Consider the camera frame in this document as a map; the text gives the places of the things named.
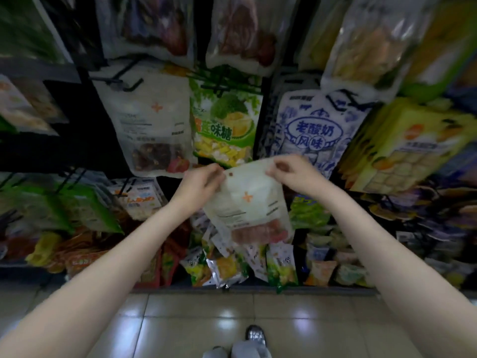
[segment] shoe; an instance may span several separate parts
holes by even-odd
[[[247,328],[247,331],[245,333],[245,340],[253,340],[254,342],[263,344],[264,346],[267,346],[267,340],[265,338],[265,333],[262,328],[260,328],[258,325],[250,325]]]

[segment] forearm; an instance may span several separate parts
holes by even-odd
[[[187,217],[172,202],[159,210],[23,319],[0,341],[0,356],[86,356],[164,240]]]
[[[338,187],[315,196],[336,219],[389,307],[431,357],[477,356],[477,309]]]

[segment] left arm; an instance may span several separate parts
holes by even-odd
[[[217,164],[188,171],[169,204],[0,340],[0,357],[85,357],[167,236],[201,208],[224,179]]]

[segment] right arm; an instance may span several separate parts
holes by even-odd
[[[267,172],[327,208],[384,301],[430,357],[477,357],[477,309],[382,228],[348,194],[300,156],[279,156]]]

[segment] hand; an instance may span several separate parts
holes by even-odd
[[[186,171],[171,203],[179,204],[181,212],[189,217],[204,207],[220,184],[225,181],[223,172],[224,169],[217,163]]]
[[[265,173],[296,192],[317,198],[317,194],[329,187],[328,184],[334,186],[302,156],[277,156],[273,162]]]

